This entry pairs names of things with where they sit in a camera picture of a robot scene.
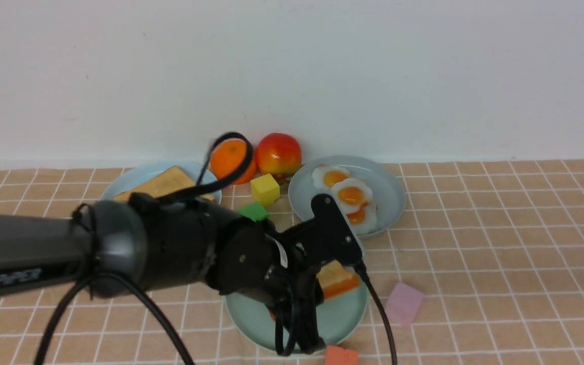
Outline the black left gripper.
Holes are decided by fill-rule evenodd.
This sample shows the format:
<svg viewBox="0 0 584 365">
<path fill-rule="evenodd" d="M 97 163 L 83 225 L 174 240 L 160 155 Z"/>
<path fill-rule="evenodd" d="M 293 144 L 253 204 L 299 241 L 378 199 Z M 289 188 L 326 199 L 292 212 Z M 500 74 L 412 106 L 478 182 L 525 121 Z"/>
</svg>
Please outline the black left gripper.
<svg viewBox="0 0 584 365">
<path fill-rule="evenodd" d="M 333 260 L 354 272 L 354 267 L 363 262 L 363 249 L 335 197 L 329 193 L 314 196 L 311 210 L 314 217 L 308 221 L 283 232 L 267 231 L 291 254 L 286 272 L 292 275 L 302 267 L 324 266 Z"/>
</svg>

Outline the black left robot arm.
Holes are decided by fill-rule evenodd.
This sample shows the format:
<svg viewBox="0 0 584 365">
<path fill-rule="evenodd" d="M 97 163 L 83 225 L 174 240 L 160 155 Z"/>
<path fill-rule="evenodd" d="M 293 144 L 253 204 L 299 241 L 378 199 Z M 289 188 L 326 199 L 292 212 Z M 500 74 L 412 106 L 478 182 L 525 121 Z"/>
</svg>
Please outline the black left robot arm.
<svg viewBox="0 0 584 365">
<path fill-rule="evenodd" d="M 70 219 L 0 215 L 0 297 L 116 272 L 144 291 L 204 283 L 270 307 L 290 302 L 290 289 L 320 303 L 320 268 L 364 254 L 331 196 L 311 206 L 312 219 L 283 232 L 201 198 L 102 200 Z"/>
</svg>

